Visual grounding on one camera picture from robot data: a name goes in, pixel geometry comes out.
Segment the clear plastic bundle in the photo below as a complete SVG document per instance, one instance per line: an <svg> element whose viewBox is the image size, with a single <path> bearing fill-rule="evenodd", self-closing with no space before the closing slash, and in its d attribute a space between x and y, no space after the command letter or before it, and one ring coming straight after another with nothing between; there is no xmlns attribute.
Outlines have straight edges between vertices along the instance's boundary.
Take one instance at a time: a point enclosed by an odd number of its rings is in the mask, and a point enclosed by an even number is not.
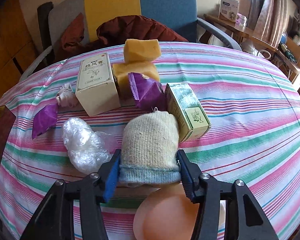
<svg viewBox="0 0 300 240"><path fill-rule="evenodd" d="M113 135L93 131L81 118L68 119L62 126L62 136L70 162L83 174L97 172L117 148Z"/></svg>

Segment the beige knit sock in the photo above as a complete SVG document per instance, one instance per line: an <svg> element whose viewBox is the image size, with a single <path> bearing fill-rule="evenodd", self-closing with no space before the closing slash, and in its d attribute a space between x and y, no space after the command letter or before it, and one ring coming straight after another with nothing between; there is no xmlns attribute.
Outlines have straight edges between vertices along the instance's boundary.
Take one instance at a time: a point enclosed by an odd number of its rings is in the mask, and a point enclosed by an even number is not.
<svg viewBox="0 0 300 240"><path fill-rule="evenodd" d="M119 182L127 186L178 183L178 144L178 123L172 114L156 111L130 120L123 131Z"/></svg>

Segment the green white small box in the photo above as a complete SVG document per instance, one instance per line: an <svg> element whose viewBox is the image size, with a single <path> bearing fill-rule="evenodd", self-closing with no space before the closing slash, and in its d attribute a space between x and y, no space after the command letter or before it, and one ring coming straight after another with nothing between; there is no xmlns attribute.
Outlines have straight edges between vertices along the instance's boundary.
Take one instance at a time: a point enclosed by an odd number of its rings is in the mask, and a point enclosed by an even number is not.
<svg viewBox="0 0 300 240"><path fill-rule="evenodd" d="M167 83L166 108L178 123L179 142L202 137L211 127L200 101L187 83Z"/></svg>

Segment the purple snack packet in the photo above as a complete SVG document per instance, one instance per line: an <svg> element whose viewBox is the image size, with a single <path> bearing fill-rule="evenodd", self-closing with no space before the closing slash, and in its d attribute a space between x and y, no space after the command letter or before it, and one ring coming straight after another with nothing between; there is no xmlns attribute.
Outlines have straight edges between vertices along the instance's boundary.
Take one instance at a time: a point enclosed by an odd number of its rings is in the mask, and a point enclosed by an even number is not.
<svg viewBox="0 0 300 240"><path fill-rule="evenodd" d="M166 111L165 94L162 84L145 74L128 74L130 90L135 106L144 111Z"/></svg>
<svg viewBox="0 0 300 240"><path fill-rule="evenodd" d="M57 124L57 114L57 103L42 108L33 119L32 139L35 139L54 127Z"/></svg>

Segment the small pink white scrunchie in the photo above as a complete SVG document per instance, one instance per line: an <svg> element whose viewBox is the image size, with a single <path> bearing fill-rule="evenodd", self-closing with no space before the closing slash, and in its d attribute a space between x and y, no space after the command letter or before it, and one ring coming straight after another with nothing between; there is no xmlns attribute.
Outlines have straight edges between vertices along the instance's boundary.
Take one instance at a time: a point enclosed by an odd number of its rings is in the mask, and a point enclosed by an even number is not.
<svg viewBox="0 0 300 240"><path fill-rule="evenodd" d="M78 105L78 99L76 98L71 84L64 84L56 95L56 101L60 107L75 107Z"/></svg>

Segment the striped pink green tablecloth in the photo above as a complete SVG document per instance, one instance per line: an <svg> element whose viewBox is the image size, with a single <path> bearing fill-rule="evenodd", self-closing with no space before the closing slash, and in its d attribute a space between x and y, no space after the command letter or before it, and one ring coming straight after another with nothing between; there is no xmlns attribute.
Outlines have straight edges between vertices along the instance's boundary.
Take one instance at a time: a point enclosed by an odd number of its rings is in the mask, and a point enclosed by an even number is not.
<svg viewBox="0 0 300 240"><path fill-rule="evenodd" d="M180 147L216 179L243 180L279 239L288 239L300 225L300 95L267 60L198 43L160 47L155 65L161 83L188 83L211 122L203 137ZM36 113L55 101L62 85L76 85L81 62L93 55L52 64L0 99L16 117L0 165L0 219L15 238L57 179L83 177L63 144L66 120L79 117L121 143L126 124L141 114L134 105L95 117L81 107L64 108L56 127L32 138Z"/></svg>

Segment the dark red jacket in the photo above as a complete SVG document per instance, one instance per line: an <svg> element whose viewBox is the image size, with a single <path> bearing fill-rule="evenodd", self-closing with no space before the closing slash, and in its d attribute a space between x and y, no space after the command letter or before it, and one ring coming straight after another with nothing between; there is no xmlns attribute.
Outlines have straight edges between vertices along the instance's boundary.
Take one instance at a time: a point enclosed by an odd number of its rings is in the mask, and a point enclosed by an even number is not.
<svg viewBox="0 0 300 240"><path fill-rule="evenodd" d="M61 36L55 61L62 61L93 50L125 44L127 39L186 42L187 39L151 18L139 15L118 16L96 29L97 40L83 44L82 13L69 24Z"/></svg>

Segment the white cardboard box on shelf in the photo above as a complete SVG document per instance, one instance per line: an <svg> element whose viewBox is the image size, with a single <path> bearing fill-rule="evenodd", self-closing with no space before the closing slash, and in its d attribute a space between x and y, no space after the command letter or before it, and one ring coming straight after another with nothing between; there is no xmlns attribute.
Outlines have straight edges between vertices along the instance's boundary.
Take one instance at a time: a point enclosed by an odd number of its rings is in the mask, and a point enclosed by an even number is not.
<svg viewBox="0 0 300 240"><path fill-rule="evenodd" d="M222 20L236 22L239 9L239 1L237 0L220 0L219 18Z"/></svg>

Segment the beige curtain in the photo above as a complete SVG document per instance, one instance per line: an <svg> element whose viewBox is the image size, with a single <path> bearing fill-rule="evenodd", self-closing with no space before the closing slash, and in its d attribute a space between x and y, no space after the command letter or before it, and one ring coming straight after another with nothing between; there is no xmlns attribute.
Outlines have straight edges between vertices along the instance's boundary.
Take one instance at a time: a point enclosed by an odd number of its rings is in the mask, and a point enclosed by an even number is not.
<svg viewBox="0 0 300 240"><path fill-rule="evenodd" d="M288 0L251 0L248 28L255 38L276 48L289 18Z"/></svg>

